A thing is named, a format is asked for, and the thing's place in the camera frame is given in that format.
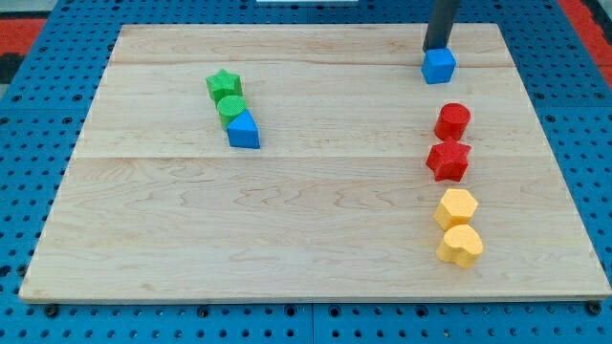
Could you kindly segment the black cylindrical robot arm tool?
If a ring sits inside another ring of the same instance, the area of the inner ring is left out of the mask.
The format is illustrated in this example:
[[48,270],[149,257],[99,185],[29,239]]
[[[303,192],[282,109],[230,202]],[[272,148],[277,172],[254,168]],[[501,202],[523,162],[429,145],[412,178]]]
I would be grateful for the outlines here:
[[434,1],[431,16],[426,27],[423,43],[424,52],[444,49],[448,46],[459,4],[459,0]]

